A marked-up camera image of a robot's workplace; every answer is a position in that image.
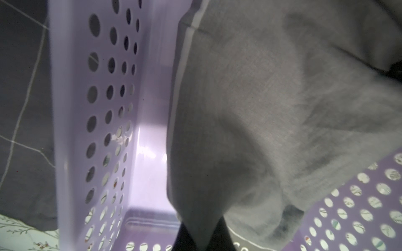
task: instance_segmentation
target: floral pattern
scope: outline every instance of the floral pattern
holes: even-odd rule
[[[59,231],[41,232],[25,223],[0,215],[0,251],[57,251]]]

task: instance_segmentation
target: plastic basket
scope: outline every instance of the plastic basket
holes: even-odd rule
[[[166,197],[166,127],[190,4],[49,2],[61,251],[171,249],[179,222]],[[395,152],[335,190],[284,250],[398,250],[400,168]],[[260,250],[232,237],[241,251]]]

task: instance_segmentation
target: purple laundry basket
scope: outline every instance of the purple laundry basket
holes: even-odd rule
[[[180,223],[166,197],[166,126],[190,4],[49,1],[61,251],[171,250]],[[401,153],[316,204],[284,251],[398,250]]]

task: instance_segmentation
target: dark gray fabric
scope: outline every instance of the dark gray fabric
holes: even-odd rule
[[[45,21],[45,0],[35,4],[21,0],[7,2],[36,21]],[[38,23],[0,2],[0,178],[5,175],[10,141],[23,108],[42,31]],[[0,214],[41,231],[57,229],[47,33],[29,101],[16,133],[8,173],[0,187]]]
[[[169,199],[201,249],[225,214],[280,250],[315,201],[402,145],[402,84],[381,74],[402,60],[402,2],[210,0],[191,21]]]

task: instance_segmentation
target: gray sweatshirt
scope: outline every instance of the gray sweatshirt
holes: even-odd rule
[[[200,249],[280,250],[304,213],[402,145],[400,0],[194,0],[179,24],[168,196]]]

